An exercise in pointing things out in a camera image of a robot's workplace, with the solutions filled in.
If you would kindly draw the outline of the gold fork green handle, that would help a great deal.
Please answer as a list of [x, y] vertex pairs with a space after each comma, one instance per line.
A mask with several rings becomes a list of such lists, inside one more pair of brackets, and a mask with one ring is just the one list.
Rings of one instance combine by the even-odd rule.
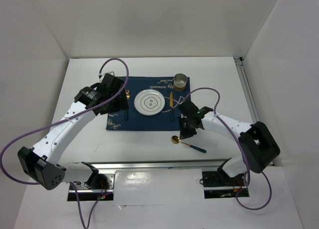
[[129, 119], [129, 99], [130, 99], [130, 90], [125, 90], [127, 97], [127, 108], [125, 109], [124, 119], [127, 121]]

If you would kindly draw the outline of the gold knife green handle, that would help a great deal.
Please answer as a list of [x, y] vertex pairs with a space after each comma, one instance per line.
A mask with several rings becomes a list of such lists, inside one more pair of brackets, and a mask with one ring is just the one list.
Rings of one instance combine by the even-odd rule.
[[173, 92], [171, 92], [169, 96], [169, 105], [170, 105], [170, 118], [171, 118], [171, 121], [174, 121]]

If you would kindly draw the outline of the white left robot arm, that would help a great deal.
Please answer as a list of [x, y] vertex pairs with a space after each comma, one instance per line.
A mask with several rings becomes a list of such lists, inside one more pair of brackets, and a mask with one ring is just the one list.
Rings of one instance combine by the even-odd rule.
[[87, 162], [59, 165], [59, 160], [77, 134], [97, 115], [128, 109], [124, 81], [110, 73], [102, 82], [84, 87], [74, 98], [64, 116], [66, 122], [55, 126], [31, 148], [22, 147], [17, 155], [23, 171], [47, 190], [62, 182], [81, 182], [88, 189], [94, 188], [102, 178], [99, 170]]

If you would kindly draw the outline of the white round plate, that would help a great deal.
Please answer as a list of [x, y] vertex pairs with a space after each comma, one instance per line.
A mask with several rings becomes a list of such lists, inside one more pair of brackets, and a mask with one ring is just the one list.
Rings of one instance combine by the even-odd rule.
[[165, 98], [159, 91], [143, 90], [136, 95], [134, 107], [141, 115], [154, 116], [164, 109]]

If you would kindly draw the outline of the navy blue cloth placemat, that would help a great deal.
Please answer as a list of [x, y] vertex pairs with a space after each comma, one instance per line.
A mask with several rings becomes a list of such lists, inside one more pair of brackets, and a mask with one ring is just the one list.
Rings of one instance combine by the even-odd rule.
[[[130, 90], [129, 119], [125, 121], [125, 111], [109, 114], [106, 130], [122, 131], [178, 131], [178, 105], [190, 93], [190, 78], [187, 79], [184, 91], [178, 92], [173, 87], [173, 77], [129, 77], [126, 89]], [[159, 91], [165, 98], [165, 107], [157, 115], [144, 116], [134, 107], [136, 95], [143, 90]], [[174, 121], [170, 118], [169, 96], [173, 92]]]

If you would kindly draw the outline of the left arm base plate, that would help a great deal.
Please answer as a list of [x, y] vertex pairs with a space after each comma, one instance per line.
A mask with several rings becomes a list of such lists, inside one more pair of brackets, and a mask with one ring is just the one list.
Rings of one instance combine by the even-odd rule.
[[100, 174], [97, 183], [90, 187], [85, 183], [74, 182], [79, 201], [113, 201], [114, 200], [115, 172]]

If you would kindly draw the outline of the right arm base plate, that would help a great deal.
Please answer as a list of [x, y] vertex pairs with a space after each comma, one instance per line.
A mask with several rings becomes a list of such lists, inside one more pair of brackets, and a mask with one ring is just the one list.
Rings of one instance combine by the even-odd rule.
[[243, 176], [244, 174], [239, 174], [230, 178], [222, 172], [203, 171], [199, 183], [203, 186], [204, 198], [235, 198], [238, 192], [238, 197], [249, 197], [249, 191], [244, 186]]

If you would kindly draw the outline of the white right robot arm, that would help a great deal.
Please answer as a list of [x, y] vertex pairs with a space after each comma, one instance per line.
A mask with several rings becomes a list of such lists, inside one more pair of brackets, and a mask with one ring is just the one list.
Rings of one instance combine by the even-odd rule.
[[209, 130], [233, 140], [239, 147], [240, 156], [225, 160], [217, 169], [217, 182], [229, 185], [235, 178], [246, 172], [262, 173], [281, 153], [279, 146], [263, 122], [247, 123], [237, 121], [216, 109], [202, 107], [185, 101], [179, 107], [180, 139], [191, 138], [197, 129]]

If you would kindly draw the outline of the metal cup with cream band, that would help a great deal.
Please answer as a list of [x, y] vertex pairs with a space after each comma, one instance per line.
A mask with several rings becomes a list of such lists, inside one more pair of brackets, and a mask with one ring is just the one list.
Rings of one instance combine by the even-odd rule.
[[173, 78], [173, 87], [176, 91], [184, 91], [187, 84], [187, 76], [182, 73], [178, 73]]

